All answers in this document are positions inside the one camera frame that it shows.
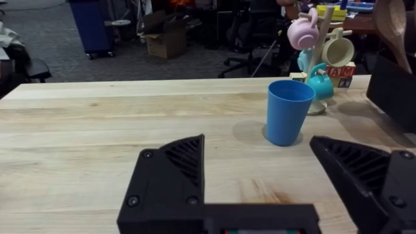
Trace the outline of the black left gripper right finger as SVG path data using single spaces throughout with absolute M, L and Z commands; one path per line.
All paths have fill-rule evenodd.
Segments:
M 358 233 L 415 232 L 415 154 L 313 136 L 309 142 Z

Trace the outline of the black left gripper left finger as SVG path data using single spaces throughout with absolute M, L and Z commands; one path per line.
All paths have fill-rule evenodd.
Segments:
M 120 233 L 201 233 L 204 135 L 175 140 L 138 156 L 117 218 Z

